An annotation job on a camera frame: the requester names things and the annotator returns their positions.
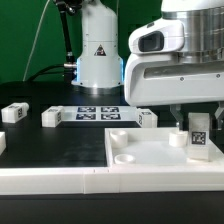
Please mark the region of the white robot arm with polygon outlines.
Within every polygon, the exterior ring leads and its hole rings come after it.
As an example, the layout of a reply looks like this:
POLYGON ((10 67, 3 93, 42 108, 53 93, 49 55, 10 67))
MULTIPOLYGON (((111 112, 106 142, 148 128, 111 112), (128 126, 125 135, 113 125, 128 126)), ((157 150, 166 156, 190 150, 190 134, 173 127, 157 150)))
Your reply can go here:
POLYGON ((224 0, 162 0, 162 17, 131 33, 126 64, 117 52, 117 15, 101 0, 53 1, 70 83, 92 94, 123 83, 129 105, 168 105, 178 123, 183 104, 218 102, 223 126, 224 0))

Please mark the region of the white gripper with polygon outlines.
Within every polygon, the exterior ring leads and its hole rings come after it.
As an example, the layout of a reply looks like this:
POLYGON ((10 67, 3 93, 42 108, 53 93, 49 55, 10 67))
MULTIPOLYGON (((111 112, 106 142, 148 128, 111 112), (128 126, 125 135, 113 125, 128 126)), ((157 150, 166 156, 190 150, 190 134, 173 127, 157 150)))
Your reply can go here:
POLYGON ((221 130, 224 61, 179 64, 175 54, 131 54, 125 68, 124 94, 131 106, 171 105, 180 130, 184 121, 180 104, 220 101, 215 118, 221 130))

